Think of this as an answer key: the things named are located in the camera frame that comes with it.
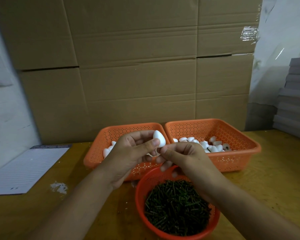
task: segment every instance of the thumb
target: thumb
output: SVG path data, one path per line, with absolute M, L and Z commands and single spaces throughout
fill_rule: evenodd
M 140 145 L 132 147 L 132 157 L 134 159 L 143 157 L 144 155 L 154 151 L 160 145 L 160 140 L 155 138 Z
M 168 149 L 168 147 L 164 146 L 163 148 L 161 148 L 160 150 L 161 156 L 167 160 L 167 161 L 171 161 L 174 164 L 182 167 L 184 165 L 186 156 L 178 153 L 174 150 Z

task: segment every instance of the orange plastic basket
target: orange plastic basket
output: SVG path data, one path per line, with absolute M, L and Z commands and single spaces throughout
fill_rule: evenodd
M 170 143 L 174 143 L 173 138 L 190 136 L 198 141 L 209 141 L 212 136 L 216 136 L 217 141 L 228 143 L 232 151 L 208 153 L 210 160 L 221 172 L 242 170 L 253 154 L 261 152 L 259 143 L 219 119 L 172 121 L 165 124 L 165 131 Z
M 100 130 L 96 136 L 88 153 L 84 157 L 84 165 L 88 168 L 96 168 L 103 161 L 103 149 L 111 146 L 111 141 L 117 141 L 120 136 L 130 132 L 145 130 L 160 131 L 166 139 L 166 143 L 170 144 L 162 125 L 158 123 L 109 126 Z M 138 164 L 134 169 L 132 169 L 125 181 L 139 180 L 145 173 L 150 171 L 153 167 L 158 167 L 159 165 L 160 164 L 156 163 L 155 157 L 152 158 L 151 162 L 143 162 Z
M 161 172 L 160 168 L 152 169 L 150 172 L 148 172 L 142 179 L 140 179 L 137 187 L 136 187 L 136 208 L 138 210 L 138 213 L 142 219 L 142 221 L 146 224 L 146 226 L 152 230 L 155 234 L 157 234 L 159 237 L 168 239 L 168 240 L 198 240 L 202 239 L 206 236 L 208 236 L 212 231 L 215 229 L 215 227 L 218 224 L 219 218 L 220 218 L 220 211 L 215 208 L 212 204 L 209 204 L 209 208 L 211 208 L 211 215 L 209 219 L 209 224 L 205 230 L 200 232 L 199 234 L 192 235 L 192 236 L 174 236 L 170 235 L 168 233 L 165 233 L 158 228 L 156 228 L 154 225 L 152 225 L 148 219 L 146 218 L 144 214 L 145 209 L 145 201 L 148 197 L 149 192 L 158 184 L 163 183 L 165 180 L 187 180 L 190 181 L 186 176 L 184 175 L 178 175 L 177 177 L 172 177 L 172 171 L 177 166 L 170 167 L 165 172 Z

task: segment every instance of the white wall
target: white wall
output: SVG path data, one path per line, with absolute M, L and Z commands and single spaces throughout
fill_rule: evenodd
M 0 36 L 0 167 L 34 145 L 36 126 Z
M 267 129 L 291 58 L 300 57 L 300 0 L 263 0 L 246 130 Z

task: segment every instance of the white paper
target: white paper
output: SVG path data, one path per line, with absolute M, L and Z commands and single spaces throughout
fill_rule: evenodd
M 27 193 L 70 146 L 34 146 L 0 168 L 0 195 Z

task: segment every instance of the table surface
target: table surface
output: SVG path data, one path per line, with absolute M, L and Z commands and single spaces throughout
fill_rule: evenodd
M 300 139 L 278 130 L 245 132 L 259 142 L 262 152 L 248 167 L 224 175 L 277 213 L 300 226 Z M 67 185 L 69 194 L 91 171 L 83 165 L 91 142 L 74 143 L 26 194 L 0 195 L 0 239 L 24 239 L 65 199 L 51 184 Z M 140 220 L 134 202 L 135 188 L 124 183 L 112 192 L 85 239 L 158 240 Z M 244 239 L 221 215 L 206 239 Z

